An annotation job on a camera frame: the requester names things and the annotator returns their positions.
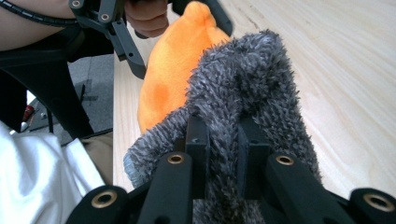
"finger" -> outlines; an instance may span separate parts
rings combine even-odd
[[[148,21],[165,13],[167,3],[167,0],[127,0],[125,2],[125,14],[135,20]]]
[[[157,30],[151,30],[151,31],[145,31],[145,30],[136,30],[139,34],[144,35],[146,37],[156,37],[159,35],[162,35],[163,32],[165,32],[166,28],[168,27],[169,24],[167,24],[165,27],[157,29]]]
[[[131,23],[131,26],[136,30],[151,31],[158,30],[168,26],[168,18],[166,12],[154,19],[148,21],[140,21],[127,16],[127,21]]]

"gray fuzzy sock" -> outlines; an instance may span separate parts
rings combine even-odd
[[[210,164],[205,200],[195,200],[195,223],[263,223],[260,204],[237,196],[238,121],[250,116],[274,152],[295,155],[317,180],[318,160],[298,106],[290,60],[271,32],[245,35],[208,49],[193,71],[184,106],[141,136],[124,158],[135,187],[149,181],[159,158],[185,137],[195,114],[210,132]]]

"black cable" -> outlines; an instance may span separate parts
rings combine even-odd
[[[75,19],[60,19],[41,14],[34,13],[33,11],[18,7],[6,0],[0,0],[0,7],[21,16],[29,21],[34,21],[40,24],[55,26],[55,27],[69,27],[77,25],[78,22]]]

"wooden table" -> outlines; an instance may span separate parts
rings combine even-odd
[[[233,20],[234,37],[271,29],[283,38],[324,186],[343,197],[362,187],[396,196],[395,2],[220,2]],[[156,39],[134,39],[147,59]],[[141,84],[128,64],[116,59],[114,184],[127,190],[132,186],[122,159],[140,135]]]

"orange plush toy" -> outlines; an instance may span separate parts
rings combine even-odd
[[[194,1],[187,5],[149,56],[137,111],[141,133],[184,105],[187,81],[204,50],[229,40],[207,5]]]

